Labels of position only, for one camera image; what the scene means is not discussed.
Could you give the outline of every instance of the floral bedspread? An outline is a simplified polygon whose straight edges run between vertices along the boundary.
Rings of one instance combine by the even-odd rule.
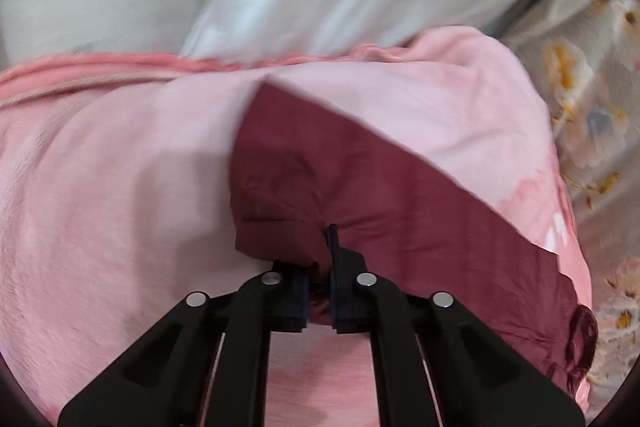
[[[548,104],[591,270],[590,421],[640,354],[640,0],[542,0],[504,41]]]

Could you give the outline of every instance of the pink blanket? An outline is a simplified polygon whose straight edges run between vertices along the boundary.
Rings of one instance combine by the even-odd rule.
[[[188,292],[233,291],[267,264],[234,251],[227,161],[266,74],[428,159],[591,280],[546,105],[517,59],[471,28],[253,70],[167,55],[74,55],[0,74],[0,350],[60,408]],[[586,388],[578,402],[586,403]],[[367,341],[275,335],[268,425],[376,425]]]

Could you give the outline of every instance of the metal rivet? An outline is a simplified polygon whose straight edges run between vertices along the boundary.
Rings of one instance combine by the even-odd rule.
[[[360,286],[373,286],[378,282],[378,278],[372,273],[364,272],[356,277],[356,281]]]
[[[278,272],[267,272],[262,276],[262,283],[273,286],[274,284],[278,284],[282,281],[282,275]]]
[[[193,292],[187,295],[187,304],[192,308],[202,306],[205,302],[207,302],[207,296],[202,292]]]
[[[447,292],[438,292],[433,296],[433,303],[440,308],[448,308],[453,304],[453,297]]]

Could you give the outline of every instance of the fabric fold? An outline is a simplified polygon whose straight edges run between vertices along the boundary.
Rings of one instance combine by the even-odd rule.
[[[597,325],[556,255],[426,161],[271,80],[239,127],[230,189],[243,253],[326,272],[322,227],[337,223],[370,270],[413,295],[450,292],[575,396]]]

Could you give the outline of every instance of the black bar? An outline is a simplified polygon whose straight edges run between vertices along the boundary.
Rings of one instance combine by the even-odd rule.
[[[229,322],[207,407],[206,427],[261,427],[271,331],[265,297],[279,285],[250,279],[231,303]]]
[[[378,277],[356,287],[378,311],[371,335],[381,427],[438,427],[438,416],[422,363],[409,304],[398,287]]]
[[[182,300],[65,406],[58,427],[194,424],[224,325],[211,312],[225,301]]]
[[[410,300],[430,309],[417,330],[445,425],[584,427],[575,401],[460,302]]]

